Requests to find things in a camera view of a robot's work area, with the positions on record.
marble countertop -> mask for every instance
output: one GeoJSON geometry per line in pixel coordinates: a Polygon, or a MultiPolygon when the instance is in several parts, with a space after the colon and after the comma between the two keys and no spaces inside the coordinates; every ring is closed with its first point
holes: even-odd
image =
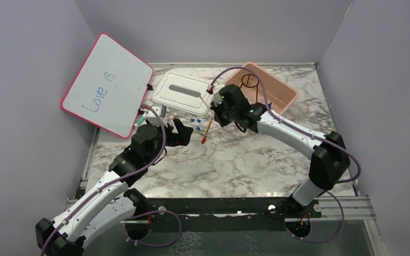
{"type": "MultiPolygon", "coordinates": [[[[157,86],[164,73],[173,71],[211,81],[224,67],[155,68],[151,84],[157,86]]],[[[313,130],[329,133],[334,124],[326,105],[314,66],[265,69],[299,91],[299,98],[284,117],[313,130]]],[[[232,72],[225,74],[222,82],[232,72]]],[[[147,94],[151,104],[153,92],[147,94]]],[[[166,118],[190,115],[168,108],[166,118]]],[[[211,115],[203,118],[204,127],[211,115]]],[[[193,133],[186,147],[168,147],[167,156],[135,183],[146,197],[262,197],[289,196],[309,172],[310,161],[286,144],[254,132],[241,133],[235,125],[220,127],[213,122],[210,137],[193,133]]],[[[130,139],[121,139],[106,131],[99,133],[90,163],[87,190],[96,184],[115,156],[127,147],[130,139]]],[[[337,184],[339,196],[354,196],[352,184],[337,184]]]]}

purple cable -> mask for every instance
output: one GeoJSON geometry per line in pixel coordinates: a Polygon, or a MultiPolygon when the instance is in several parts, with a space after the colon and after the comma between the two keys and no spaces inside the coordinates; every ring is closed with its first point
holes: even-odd
{"type": "MultiPolygon", "coordinates": [[[[150,110],[150,111],[155,115],[155,117],[156,117],[156,119],[158,120],[158,122],[159,122],[160,124],[162,124],[161,118],[160,118],[159,115],[156,113],[156,111],[153,110],[153,108],[151,108],[150,106],[145,105],[145,104],[142,104],[141,107],[150,110]]],[[[128,174],[126,174],[126,175],[124,175],[124,176],[121,176],[121,177],[119,177],[119,178],[116,178],[116,179],[114,179],[114,180],[108,182],[108,183],[103,184],[103,186],[99,187],[98,190],[101,192],[103,189],[109,187],[110,185],[112,185],[112,184],[114,184],[114,183],[116,183],[116,182],[119,182],[119,181],[121,181],[121,180],[127,179],[128,177],[131,177],[131,176],[133,176],[133,175],[136,175],[136,174],[138,174],[139,172],[142,172],[142,171],[144,171],[145,169],[147,169],[147,168],[149,168],[150,166],[152,166],[153,163],[155,163],[155,162],[161,157],[161,155],[162,155],[162,153],[163,153],[163,151],[164,151],[164,148],[165,148],[165,130],[164,130],[164,126],[163,126],[163,125],[161,125],[161,132],[162,132],[162,145],[161,145],[161,150],[160,150],[160,152],[158,153],[158,155],[157,155],[150,163],[148,163],[148,164],[145,165],[144,167],[142,167],[142,168],[140,168],[140,169],[138,169],[138,170],[136,170],[136,171],[134,171],[134,172],[128,173],[128,174]]],[[[79,204],[78,207],[77,207],[76,209],[74,209],[74,210],[64,219],[64,220],[67,222],[67,224],[68,224],[68,221],[69,221],[80,209],[82,209],[82,207],[83,207],[86,203],[88,203],[88,202],[89,202],[93,197],[95,197],[97,194],[98,194],[98,192],[94,191],[94,192],[93,192],[92,194],[90,194],[90,196],[88,196],[81,204],[79,204]]],[[[41,251],[41,253],[40,253],[40,256],[45,255],[46,249],[48,248],[48,245],[49,245],[49,243],[51,242],[52,238],[54,237],[54,235],[55,235],[63,226],[64,226],[63,223],[59,223],[59,225],[57,226],[57,228],[55,228],[55,229],[53,230],[53,232],[48,236],[48,238],[46,239],[45,243],[43,244],[43,247],[42,247],[42,251],[41,251]]]]}
{"type": "Polygon", "coordinates": [[[127,238],[128,238],[127,241],[132,241],[132,242],[134,242],[135,245],[141,244],[141,245],[146,245],[146,246],[150,246],[150,247],[166,247],[166,246],[175,244],[180,239],[180,237],[182,236],[182,221],[180,220],[180,217],[177,214],[175,214],[174,212],[171,212],[171,211],[168,211],[168,210],[150,211],[150,212],[146,212],[146,213],[143,213],[143,214],[139,214],[137,216],[133,216],[133,217],[129,218],[129,220],[137,219],[137,218],[140,218],[140,217],[143,217],[143,216],[150,215],[152,213],[160,213],[160,212],[170,213],[178,221],[178,233],[177,233],[177,236],[173,240],[171,240],[170,242],[164,243],[164,244],[151,244],[151,243],[139,242],[139,240],[131,239],[130,236],[128,235],[127,231],[125,230],[125,234],[127,235],[127,238]]]}
{"type": "Polygon", "coordinates": [[[340,201],[337,199],[336,196],[334,196],[333,194],[331,194],[331,193],[328,192],[328,191],[326,191],[326,193],[330,194],[330,195],[335,199],[335,201],[336,201],[337,204],[338,204],[338,207],[340,208],[340,212],[342,213],[342,223],[340,224],[340,227],[338,228],[337,232],[336,232],[332,237],[330,237],[330,238],[328,238],[328,239],[317,240],[317,241],[316,241],[316,240],[307,240],[307,239],[303,239],[303,238],[301,238],[301,237],[297,237],[297,236],[295,236],[295,235],[290,231],[290,229],[287,229],[288,232],[290,232],[290,234],[291,234],[291,236],[292,236],[293,238],[295,238],[295,239],[297,239],[297,240],[300,240],[301,242],[306,242],[306,243],[311,243],[311,244],[322,244],[322,243],[327,243],[327,242],[330,242],[330,241],[334,240],[337,236],[340,235],[340,233],[342,233],[343,227],[345,227],[345,214],[343,213],[342,204],[340,203],[340,201]]]}
{"type": "MultiPolygon", "coordinates": [[[[219,75],[217,75],[217,76],[215,77],[215,79],[213,79],[213,81],[211,81],[210,85],[211,85],[211,86],[214,86],[214,83],[216,82],[216,80],[218,80],[218,78],[221,77],[222,74],[224,74],[224,73],[226,73],[226,72],[228,72],[228,71],[230,71],[230,70],[232,70],[232,69],[243,69],[243,70],[246,70],[246,71],[252,73],[252,74],[258,79],[258,81],[260,82],[260,85],[262,86],[262,92],[263,92],[263,98],[265,99],[266,110],[271,114],[271,116],[272,116],[274,119],[276,119],[276,120],[279,121],[279,122],[282,122],[282,120],[281,120],[277,115],[275,115],[275,114],[271,111],[271,108],[270,108],[270,106],[269,106],[269,104],[268,104],[268,98],[267,98],[267,96],[266,96],[266,90],[265,90],[265,85],[263,84],[263,81],[262,81],[262,80],[260,79],[260,77],[258,77],[257,74],[255,74],[252,70],[250,70],[250,69],[248,69],[248,68],[245,68],[245,67],[231,67],[231,68],[227,68],[227,69],[223,70],[221,73],[219,73],[219,75]]],[[[331,141],[329,141],[329,140],[326,140],[326,139],[324,139],[324,138],[314,137],[313,134],[311,134],[311,133],[309,133],[309,132],[306,132],[306,131],[303,131],[302,129],[300,129],[300,128],[298,128],[298,127],[292,125],[292,124],[289,124],[289,123],[287,123],[287,122],[282,122],[282,124],[284,124],[285,126],[291,128],[291,129],[293,129],[293,130],[295,130],[295,131],[297,131],[297,132],[299,132],[299,133],[301,133],[301,134],[303,134],[303,135],[305,135],[305,136],[308,136],[308,137],[311,137],[311,138],[315,138],[315,139],[317,139],[317,140],[319,140],[319,141],[322,141],[322,142],[324,142],[324,143],[327,143],[327,144],[329,144],[329,145],[331,145],[331,146],[337,148],[338,150],[341,150],[342,152],[344,152],[345,154],[347,154],[349,157],[351,157],[351,158],[353,159],[354,163],[356,163],[356,166],[357,166],[357,168],[358,168],[358,172],[356,173],[356,175],[355,175],[354,177],[349,178],[349,179],[347,179],[347,180],[339,180],[337,183],[345,183],[345,182],[354,181],[354,180],[356,180],[356,179],[360,176],[360,174],[361,174],[361,166],[360,166],[360,164],[359,164],[359,161],[356,159],[355,156],[353,156],[351,153],[349,153],[346,149],[344,149],[343,147],[341,147],[341,146],[339,146],[339,145],[337,145],[337,144],[335,144],[335,143],[333,143],[333,142],[331,142],[331,141]]]]}

